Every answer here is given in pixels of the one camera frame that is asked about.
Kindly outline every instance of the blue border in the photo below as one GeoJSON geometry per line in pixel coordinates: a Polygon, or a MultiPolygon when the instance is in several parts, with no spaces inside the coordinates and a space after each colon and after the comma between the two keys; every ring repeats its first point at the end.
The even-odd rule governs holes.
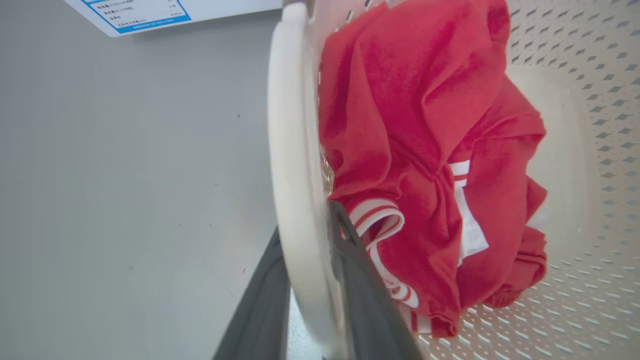
{"type": "Polygon", "coordinates": [[[89,7],[89,9],[93,10],[93,12],[95,12],[99,17],[101,17],[102,20],[106,21],[107,24],[109,24],[119,34],[126,34],[133,31],[139,31],[139,30],[150,29],[150,28],[157,28],[158,26],[175,24],[177,22],[191,21],[191,17],[189,16],[189,13],[187,13],[187,10],[184,9],[184,6],[180,4],[180,0],[176,0],[178,2],[178,5],[180,5],[180,7],[182,8],[182,11],[184,12],[183,16],[168,17],[166,19],[148,21],[148,22],[143,22],[141,24],[126,26],[124,28],[116,28],[110,21],[105,19],[105,17],[102,16],[101,13],[99,13],[98,11],[96,11],[96,9],[91,7],[91,4],[101,3],[103,1],[106,1],[106,0],[83,0],[83,3],[85,3],[89,7]]]}

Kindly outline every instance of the white stripe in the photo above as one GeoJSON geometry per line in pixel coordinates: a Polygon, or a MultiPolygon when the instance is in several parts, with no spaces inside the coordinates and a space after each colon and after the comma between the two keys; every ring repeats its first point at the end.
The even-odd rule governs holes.
{"type": "Polygon", "coordinates": [[[349,214],[349,219],[351,220],[352,224],[355,224],[358,221],[360,221],[360,218],[362,218],[366,213],[368,213],[371,210],[373,210],[375,208],[378,208],[380,206],[393,206],[396,209],[398,207],[398,205],[396,205],[395,202],[393,202],[391,200],[387,200],[387,199],[367,199],[367,200],[361,202],[353,210],[351,210],[351,213],[349,214]]]}
{"type": "Polygon", "coordinates": [[[462,259],[489,248],[480,224],[478,224],[476,218],[474,218],[467,204],[467,197],[465,196],[464,190],[466,184],[467,180],[456,181],[454,184],[454,196],[456,198],[456,204],[458,205],[458,211],[460,212],[460,216],[462,216],[462,239],[458,266],[462,265],[462,259]]]}
{"type": "Polygon", "coordinates": [[[369,256],[371,257],[371,263],[373,263],[373,266],[378,271],[378,274],[384,280],[383,282],[385,283],[385,286],[387,287],[387,289],[393,290],[397,287],[400,287],[399,292],[395,294],[390,292],[391,297],[396,300],[401,300],[410,291],[411,295],[409,296],[409,299],[403,302],[406,305],[414,309],[417,309],[418,306],[420,305],[420,299],[418,299],[418,294],[415,292],[415,290],[411,286],[401,282],[400,280],[398,280],[397,277],[391,274],[389,270],[387,270],[385,265],[382,263],[382,259],[380,259],[380,254],[378,254],[377,244],[371,247],[371,249],[369,250],[369,256]]]}
{"type": "Polygon", "coordinates": [[[366,218],[362,224],[360,224],[357,228],[356,228],[356,232],[358,233],[358,236],[362,236],[362,234],[364,234],[373,224],[375,224],[377,221],[382,220],[384,218],[388,218],[386,221],[390,222],[391,224],[396,224],[394,227],[392,227],[389,231],[387,231],[386,233],[384,231],[380,231],[378,234],[376,234],[376,237],[373,239],[372,243],[374,242],[378,242],[381,240],[384,240],[386,238],[388,238],[389,236],[397,233],[398,231],[400,231],[400,229],[402,229],[402,226],[404,226],[404,215],[402,215],[402,213],[400,212],[400,210],[398,209],[382,209],[380,211],[377,211],[373,214],[371,214],[371,216],[369,216],[368,218],[366,218]]]}
{"type": "Polygon", "coordinates": [[[461,161],[459,163],[449,164],[453,176],[467,175],[471,167],[471,160],[461,161]]]}
{"type": "Polygon", "coordinates": [[[400,317],[404,320],[406,326],[414,331],[411,323],[411,315],[415,314],[416,319],[416,327],[415,331],[420,334],[431,334],[431,319],[425,316],[418,315],[415,311],[411,310],[408,306],[400,303],[398,304],[398,312],[400,313],[400,317]]]}
{"type": "Polygon", "coordinates": [[[370,214],[369,217],[356,228],[358,236],[362,236],[373,224],[386,218],[380,232],[375,234],[376,237],[372,239],[367,250],[369,250],[369,247],[374,243],[384,240],[400,231],[404,226],[404,215],[400,212],[395,202],[387,199],[367,199],[356,206],[353,211],[351,211],[351,214],[349,214],[351,223],[356,224],[368,212],[383,206],[392,206],[393,208],[381,209],[380,211],[370,214]]]}

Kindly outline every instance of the red clothing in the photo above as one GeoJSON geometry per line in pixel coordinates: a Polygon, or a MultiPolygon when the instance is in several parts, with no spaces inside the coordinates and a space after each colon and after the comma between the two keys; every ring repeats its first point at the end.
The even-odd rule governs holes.
{"type": "Polygon", "coordinates": [[[324,47],[332,198],[391,296],[430,318],[435,336],[455,335],[466,307],[504,306],[544,274],[543,235],[525,231],[545,196],[525,174],[544,127],[504,75],[508,35],[503,0],[406,1],[369,10],[324,47]],[[462,260],[463,238],[476,235],[462,260]]]}

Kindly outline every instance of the laundry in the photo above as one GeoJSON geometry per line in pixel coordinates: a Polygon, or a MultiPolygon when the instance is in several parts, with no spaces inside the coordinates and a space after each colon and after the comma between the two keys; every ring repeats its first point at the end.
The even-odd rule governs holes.
{"type": "Polygon", "coordinates": [[[454,336],[477,304],[545,273],[526,175],[545,135],[504,74],[502,0],[381,4],[327,39],[319,134],[348,211],[411,330],[454,336]]]}

